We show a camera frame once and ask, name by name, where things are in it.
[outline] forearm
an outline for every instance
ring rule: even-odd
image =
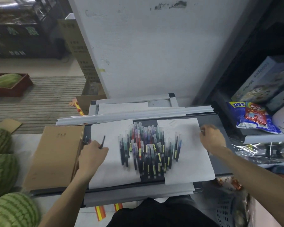
[[[73,227],[83,201],[88,180],[76,173],[74,179],[51,209],[44,215],[39,227]]]
[[[246,190],[284,227],[284,179],[221,147],[218,156]]]

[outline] person's left hand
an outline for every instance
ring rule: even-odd
[[[99,149],[100,144],[97,141],[92,141],[85,145],[79,156],[79,169],[76,174],[82,177],[83,180],[89,182],[99,166],[105,160],[108,153],[108,148]]]

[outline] black pants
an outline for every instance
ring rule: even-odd
[[[195,208],[193,204],[194,201],[189,195],[170,197],[163,203],[147,198],[134,209],[118,210],[107,226],[218,227],[216,222]]]

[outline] hand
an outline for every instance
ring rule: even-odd
[[[208,124],[201,127],[200,140],[206,150],[213,155],[219,156],[225,151],[230,151],[226,148],[226,141],[219,129],[214,125]]]
[[[79,156],[79,169],[76,173],[83,180],[89,182],[99,166],[103,163],[108,148],[104,147],[99,149],[100,144],[97,141],[92,141],[90,144],[85,145]]]

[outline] person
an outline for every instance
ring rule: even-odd
[[[201,127],[203,146],[222,160],[246,190],[284,227],[284,179],[235,155],[213,125]],[[92,141],[79,156],[79,169],[67,189],[44,215],[39,227],[72,227],[75,225],[87,185],[103,163],[108,148],[99,149]],[[135,209],[118,210],[108,226],[219,226],[191,206],[189,198],[171,197],[159,203],[148,198]]]

